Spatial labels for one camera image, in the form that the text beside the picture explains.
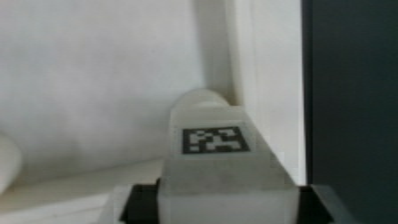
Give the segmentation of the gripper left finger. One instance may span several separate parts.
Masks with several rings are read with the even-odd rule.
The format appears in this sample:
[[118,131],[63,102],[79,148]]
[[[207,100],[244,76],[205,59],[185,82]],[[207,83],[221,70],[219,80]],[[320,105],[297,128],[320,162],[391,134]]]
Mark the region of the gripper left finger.
[[159,224],[159,187],[125,185],[114,189],[103,207],[103,224]]

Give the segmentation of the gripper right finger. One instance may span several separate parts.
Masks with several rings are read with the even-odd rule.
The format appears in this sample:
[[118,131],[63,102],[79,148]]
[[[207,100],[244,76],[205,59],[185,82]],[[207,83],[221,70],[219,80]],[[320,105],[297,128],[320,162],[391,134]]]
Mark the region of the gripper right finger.
[[329,185],[301,187],[297,224],[359,224]]

